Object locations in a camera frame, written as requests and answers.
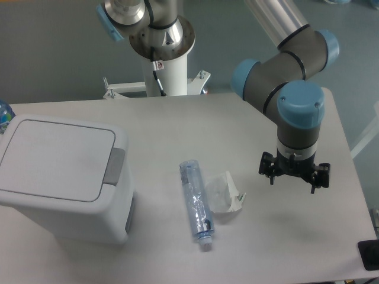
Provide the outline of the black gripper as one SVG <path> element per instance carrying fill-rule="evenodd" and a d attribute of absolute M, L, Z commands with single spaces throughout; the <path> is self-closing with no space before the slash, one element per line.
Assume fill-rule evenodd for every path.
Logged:
<path fill-rule="evenodd" d="M 302 179 L 311 178 L 311 194 L 316 189 L 329 187 L 330 164 L 314 164 L 315 147 L 305 149 L 291 149 L 277 147 L 277 157 L 268 152 L 263 152 L 259 164 L 258 173 L 269 179 L 270 185 L 274 184 L 277 176 L 289 175 Z"/>

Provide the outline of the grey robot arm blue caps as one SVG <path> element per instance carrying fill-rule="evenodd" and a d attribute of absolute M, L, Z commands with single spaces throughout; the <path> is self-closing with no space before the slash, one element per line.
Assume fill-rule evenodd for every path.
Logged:
<path fill-rule="evenodd" d="M 337 59 L 338 40 L 327 30 L 312 29 L 292 1 L 246 4 L 278 49 L 266 62 L 239 63 L 230 83 L 234 93 L 277 125 L 277 152 L 263 153 L 259 173 L 327 188 L 330 164 L 314 162 L 325 95 L 309 79 Z M 109 36 L 128 39 L 143 59 L 148 96 L 189 94 L 187 55 L 195 32 L 179 15 L 177 1 L 103 1 L 96 12 Z"/>

